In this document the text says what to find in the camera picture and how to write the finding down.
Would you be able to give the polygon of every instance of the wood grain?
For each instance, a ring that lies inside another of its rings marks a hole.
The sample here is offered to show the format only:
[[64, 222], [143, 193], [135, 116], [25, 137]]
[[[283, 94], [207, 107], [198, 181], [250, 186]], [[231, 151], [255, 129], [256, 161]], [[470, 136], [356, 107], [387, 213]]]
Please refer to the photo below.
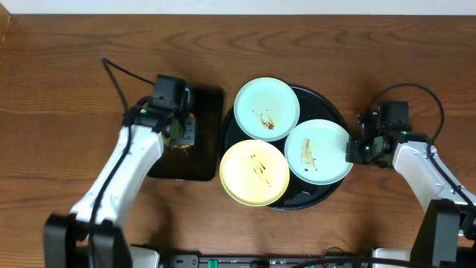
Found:
[[[106, 163], [120, 129], [120, 101], [98, 59], [149, 79], [171, 74], [221, 86], [225, 111], [262, 76], [330, 99], [352, 133], [356, 114], [394, 83], [432, 88], [446, 109], [437, 140], [454, 175], [476, 191], [476, 18], [431, 16], [14, 16], [0, 60], [0, 267], [42, 267], [42, 225], [68, 213]], [[129, 102], [150, 93], [118, 75]], [[432, 133], [430, 97], [403, 89], [414, 129]], [[219, 177], [147, 178], [126, 236], [166, 251], [319, 255], [408, 248], [423, 217], [392, 170], [355, 166], [325, 202], [302, 211], [249, 208]]]

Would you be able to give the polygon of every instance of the food residue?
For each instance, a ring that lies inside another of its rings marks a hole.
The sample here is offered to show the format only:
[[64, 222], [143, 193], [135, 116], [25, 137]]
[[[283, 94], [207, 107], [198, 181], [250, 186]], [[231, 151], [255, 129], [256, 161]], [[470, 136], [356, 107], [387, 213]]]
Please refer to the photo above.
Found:
[[255, 155], [251, 156], [251, 160], [253, 161], [253, 164], [254, 164], [253, 171], [256, 173], [258, 178], [260, 178], [261, 181], [265, 182], [269, 187], [271, 187], [271, 184], [269, 184], [269, 181], [265, 174], [266, 167], [263, 165], [263, 163], [259, 159], [256, 159]]
[[266, 120], [264, 117], [263, 117], [263, 113], [261, 112], [260, 114], [258, 114], [257, 112], [255, 111], [252, 111], [255, 115], [258, 116], [258, 119], [260, 120], [261, 124], [263, 125], [263, 127], [265, 127], [266, 129], [268, 130], [273, 130], [274, 129], [274, 121], [273, 119], [271, 118], [271, 116], [268, 114], [268, 119]]
[[315, 158], [312, 157], [311, 147], [309, 146], [310, 142], [311, 140], [309, 140], [308, 138], [304, 138], [303, 146], [300, 152], [300, 162], [301, 164], [312, 165], [315, 171], [318, 171], [315, 166]]

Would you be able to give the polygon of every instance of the white wall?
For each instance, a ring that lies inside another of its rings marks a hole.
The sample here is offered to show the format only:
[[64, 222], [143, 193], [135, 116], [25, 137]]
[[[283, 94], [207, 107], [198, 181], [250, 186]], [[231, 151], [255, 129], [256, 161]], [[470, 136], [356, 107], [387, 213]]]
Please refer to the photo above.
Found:
[[476, 15], [476, 0], [0, 0], [15, 13]]

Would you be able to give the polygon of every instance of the black round tray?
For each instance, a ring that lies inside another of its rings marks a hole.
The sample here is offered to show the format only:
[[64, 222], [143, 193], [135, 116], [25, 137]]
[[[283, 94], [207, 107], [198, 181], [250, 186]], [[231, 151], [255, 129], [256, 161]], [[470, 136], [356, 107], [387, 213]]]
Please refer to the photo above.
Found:
[[[297, 124], [311, 119], [325, 119], [341, 125], [341, 127], [348, 131], [342, 115], [324, 96], [301, 86], [291, 86], [291, 88], [294, 90], [297, 99], [299, 100], [300, 115]], [[284, 153], [284, 143], [286, 138], [287, 137], [269, 143], [273, 144], [277, 149]], [[220, 158], [223, 157], [225, 152], [231, 146], [247, 139], [251, 139], [251, 137], [246, 135], [239, 128], [238, 123], [235, 120], [233, 107], [231, 107], [225, 117], [220, 133], [220, 143], [218, 148]], [[290, 171], [288, 188], [280, 199], [268, 205], [268, 207], [284, 210], [308, 208], [325, 200], [335, 191], [335, 189], [337, 189], [337, 187], [339, 187], [343, 180], [344, 179], [341, 179], [330, 185], [313, 185], [297, 178], [296, 175]]]

